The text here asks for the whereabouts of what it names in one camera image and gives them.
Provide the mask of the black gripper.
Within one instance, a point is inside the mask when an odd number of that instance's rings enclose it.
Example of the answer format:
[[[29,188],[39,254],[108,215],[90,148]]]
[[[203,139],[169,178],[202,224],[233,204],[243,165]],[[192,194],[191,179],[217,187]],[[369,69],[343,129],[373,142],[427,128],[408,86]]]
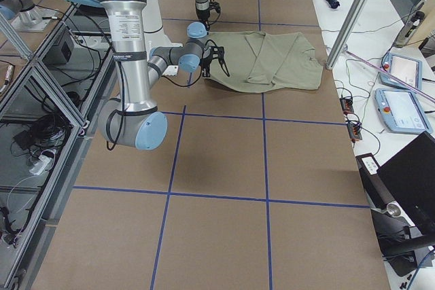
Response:
[[[210,77],[209,69],[212,60],[213,60],[212,50],[211,48],[206,48],[200,60],[201,72],[204,78]]]
[[[199,10],[196,9],[196,15],[199,22],[202,22],[205,25],[205,28],[207,31],[210,30],[211,26],[209,24],[209,18],[210,18],[210,9],[207,8],[205,10]]]

